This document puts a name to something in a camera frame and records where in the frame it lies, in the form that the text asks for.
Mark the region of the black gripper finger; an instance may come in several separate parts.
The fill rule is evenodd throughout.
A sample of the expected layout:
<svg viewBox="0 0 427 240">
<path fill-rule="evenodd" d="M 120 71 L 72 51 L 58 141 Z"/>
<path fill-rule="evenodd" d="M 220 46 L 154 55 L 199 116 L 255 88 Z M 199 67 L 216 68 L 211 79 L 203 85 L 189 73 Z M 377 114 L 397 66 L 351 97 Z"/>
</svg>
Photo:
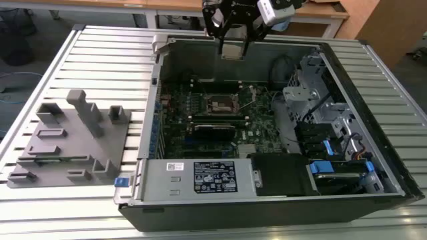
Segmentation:
<svg viewBox="0 0 427 240">
<path fill-rule="evenodd" d="M 247 22 L 244 26 L 245 37 L 243 42 L 243 56 L 247 55 L 249 43 L 263 40 L 268 33 L 268 26 L 264 24 L 261 17 L 257 17 L 253 21 Z"/>
<path fill-rule="evenodd" d="M 219 40 L 217 55 L 221 55 L 225 34 L 231 28 L 231 22 L 224 22 L 221 2 L 203 2 L 201 15 L 208 36 Z"/>
</svg>

